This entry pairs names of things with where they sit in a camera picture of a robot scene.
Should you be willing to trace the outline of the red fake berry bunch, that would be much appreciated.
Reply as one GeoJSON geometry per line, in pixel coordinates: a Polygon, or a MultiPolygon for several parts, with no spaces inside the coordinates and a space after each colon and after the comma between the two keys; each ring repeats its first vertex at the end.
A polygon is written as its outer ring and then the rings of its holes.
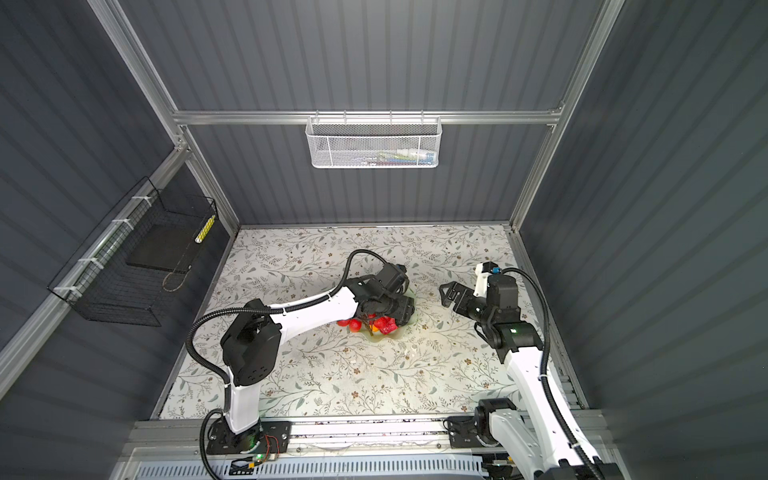
{"type": "Polygon", "coordinates": [[[339,327],[346,328],[349,332],[363,332],[372,336],[389,335],[399,329],[396,320],[388,316],[369,315],[363,319],[339,320],[339,327]]]}

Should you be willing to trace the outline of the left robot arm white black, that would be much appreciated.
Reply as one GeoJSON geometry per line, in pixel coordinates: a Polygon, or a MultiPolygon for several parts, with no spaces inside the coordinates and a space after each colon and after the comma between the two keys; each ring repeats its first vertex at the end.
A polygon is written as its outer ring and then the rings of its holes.
{"type": "Polygon", "coordinates": [[[240,434],[256,426],[261,383],[273,371],[284,345],[291,339],[337,322],[364,324],[380,318],[379,328],[398,329],[415,311],[406,295],[409,280],[403,265],[386,263],[375,275],[347,279],[336,293],[277,308],[275,314],[240,313],[220,341],[226,386],[224,417],[231,432],[240,434]]]}

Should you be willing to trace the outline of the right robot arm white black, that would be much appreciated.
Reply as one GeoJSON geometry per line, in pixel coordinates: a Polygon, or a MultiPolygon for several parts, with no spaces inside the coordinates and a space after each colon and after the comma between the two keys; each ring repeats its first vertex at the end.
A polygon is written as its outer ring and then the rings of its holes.
{"type": "Polygon", "coordinates": [[[456,281],[439,286],[441,304],[474,323],[477,335],[497,354],[521,401],[486,399],[475,409],[479,440],[502,447],[524,479],[620,479],[615,463],[603,460],[582,432],[549,371],[550,318],[538,326],[523,320],[517,281],[527,281],[546,301],[533,277],[494,262],[475,268],[469,287],[456,281]]]}

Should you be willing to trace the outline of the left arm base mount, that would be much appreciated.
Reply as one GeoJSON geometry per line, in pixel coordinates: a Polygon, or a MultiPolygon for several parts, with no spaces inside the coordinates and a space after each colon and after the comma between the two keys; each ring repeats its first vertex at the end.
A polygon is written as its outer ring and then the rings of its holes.
{"type": "Polygon", "coordinates": [[[278,455],[287,451],[293,424],[288,421],[260,421],[235,434],[225,420],[217,419],[206,428],[205,449],[209,455],[278,455]]]}

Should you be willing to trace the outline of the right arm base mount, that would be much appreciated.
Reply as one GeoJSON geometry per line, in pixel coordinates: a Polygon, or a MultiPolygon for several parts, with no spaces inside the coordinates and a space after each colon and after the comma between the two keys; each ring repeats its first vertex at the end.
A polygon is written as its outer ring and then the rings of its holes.
{"type": "Polygon", "coordinates": [[[497,410],[515,411],[509,398],[482,399],[471,415],[453,415],[442,420],[452,448],[493,448],[499,446],[490,432],[490,414],[497,410]]]}

